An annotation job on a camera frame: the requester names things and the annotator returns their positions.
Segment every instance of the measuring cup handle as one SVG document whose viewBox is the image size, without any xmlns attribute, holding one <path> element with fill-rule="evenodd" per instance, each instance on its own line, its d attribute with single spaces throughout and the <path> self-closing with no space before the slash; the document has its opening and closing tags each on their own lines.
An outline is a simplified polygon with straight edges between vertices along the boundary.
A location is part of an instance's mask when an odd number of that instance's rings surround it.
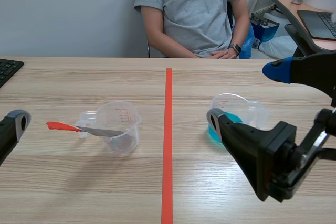
<svg viewBox="0 0 336 224">
<path fill-rule="evenodd" d="M 96 111 L 86 111 L 80 113 L 79 121 L 75 123 L 75 126 L 82 126 L 86 127 L 88 124 L 92 125 L 96 123 L 97 119 L 97 112 Z M 88 133 L 87 132 L 79 132 L 80 138 L 87 138 Z"/>
<path fill-rule="evenodd" d="M 139 123 L 141 123 L 141 122 L 142 122 L 142 117 L 141 117 L 141 116 L 137 115 L 137 119 L 138 119 L 138 121 L 137 121 L 137 123 L 136 123 L 136 124 L 139 124 Z"/>
<path fill-rule="evenodd" d="M 255 117 L 257 128 L 263 128 L 268 116 L 267 108 L 265 108 L 263 103 L 260 101 L 249 101 L 248 103 L 250 104 L 251 108 L 253 108 L 253 111 L 256 114 Z"/>
</svg>

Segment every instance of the desk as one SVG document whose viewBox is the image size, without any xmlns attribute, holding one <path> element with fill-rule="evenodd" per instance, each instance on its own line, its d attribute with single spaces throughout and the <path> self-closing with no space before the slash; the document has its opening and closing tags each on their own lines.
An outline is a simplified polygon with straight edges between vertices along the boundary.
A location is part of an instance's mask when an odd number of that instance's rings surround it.
<svg viewBox="0 0 336 224">
<path fill-rule="evenodd" d="M 291 3 L 291 0 L 273 0 L 273 1 L 277 5 L 277 7 L 282 11 L 282 13 L 288 18 L 288 20 L 292 23 L 293 27 L 303 37 L 303 39 L 307 42 L 308 46 L 314 52 L 336 50 L 336 41 L 311 38 L 310 34 L 307 32 L 305 26 L 302 23 L 302 20 L 298 15 L 298 10 L 316 10 L 316 11 L 322 11 L 322 10 L 312 8 L 305 3 L 301 5 L 295 5 Z"/>
<path fill-rule="evenodd" d="M 295 197 L 260 202 L 243 172 L 208 138 L 213 96 L 237 93 L 269 109 L 266 128 L 298 126 L 300 142 L 331 100 L 310 87 L 268 80 L 264 60 L 14 58 L 23 68 L 0 89 L 0 117 L 32 114 L 22 141 L 0 168 L 4 224 L 160 224 L 165 70 L 174 69 L 175 224 L 329 223 L 336 219 L 336 166 L 319 162 Z M 130 156 L 112 156 L 96 137 L 49 131 L 113 100 L 134 104 L 143 122 Z M 329 147 L 336 147 L 333 139 Z"/>
</svg>

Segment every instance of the blue gripper part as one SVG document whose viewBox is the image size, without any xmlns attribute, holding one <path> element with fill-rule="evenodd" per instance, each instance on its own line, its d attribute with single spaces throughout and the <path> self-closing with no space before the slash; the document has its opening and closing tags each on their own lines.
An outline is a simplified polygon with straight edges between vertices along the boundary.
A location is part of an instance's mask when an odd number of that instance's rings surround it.
<svg viewBox="0 0 336 224">
<path fill-rule="evenodd" d="M 264 66 L 262 73 L 273 81 L 290 84 L 290 67 L 293 57 L 271 62 Z"/>
</svg>

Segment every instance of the smartwatch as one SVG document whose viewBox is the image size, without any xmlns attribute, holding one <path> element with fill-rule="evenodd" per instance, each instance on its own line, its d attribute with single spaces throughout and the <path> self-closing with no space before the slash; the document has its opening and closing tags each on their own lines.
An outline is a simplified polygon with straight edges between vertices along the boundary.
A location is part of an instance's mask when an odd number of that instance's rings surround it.
<svg viewBox="0 0 336 224">
<path fill-rule="evenodd" d="M 235 51 L 236 51 L 236 53 L 238 54 L 238 55 L 240 55 L 240 53 L 241 53 L 241 47 L 238 45 L 238 44 L 231 44 L 229 47 L 228 47 L 228 49 L 229 48 L 233 48 Z"/>
</svg>

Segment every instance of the measuring cup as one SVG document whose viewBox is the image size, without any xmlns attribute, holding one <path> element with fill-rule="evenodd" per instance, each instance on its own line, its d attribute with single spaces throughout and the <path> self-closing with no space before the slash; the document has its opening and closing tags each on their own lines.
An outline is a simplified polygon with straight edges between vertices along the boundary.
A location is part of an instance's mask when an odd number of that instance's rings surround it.
<svg viewBox="0 0 336 224">
<path fill-rule="evenodd" d="M 268 111 L 260 101 L 248 101 L 237 94 L 220 94 L 213 98 L 212 108 L 223 110 L 225 115 L 234 123 L 244 123 L 253 127 L 262 128 L 265 124 Z M 208 127 L 210 136 L 220 142 L 220 138 L 211 125 Z"/>
<path fill-rule="evenodd" d="M 116 101 L 101 106 L 97 111 L 82 112 L 75 125 L 122 132 L 114 137 L 101 137 L 110 150 L 122 154 L 132 151 L 137 146 L 138 125 L 141 121 L 137 109 L 131 103 Z M 88 133 L 80 132 L 79 136 L 86 138 Z"/>
</svg>

